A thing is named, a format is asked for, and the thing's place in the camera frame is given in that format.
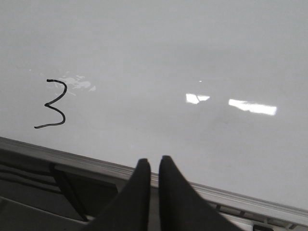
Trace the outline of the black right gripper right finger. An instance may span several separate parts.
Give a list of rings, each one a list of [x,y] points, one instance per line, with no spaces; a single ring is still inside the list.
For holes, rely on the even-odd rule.
[[[162,231],[237,231],[183,177],[170,156],[159,165],[159,215]]]

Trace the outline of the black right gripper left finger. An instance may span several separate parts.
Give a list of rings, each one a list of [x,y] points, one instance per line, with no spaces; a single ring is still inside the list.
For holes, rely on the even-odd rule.
[[[140,159],[125,187],[85,231],[146,231],[150,205],[151,168]]]

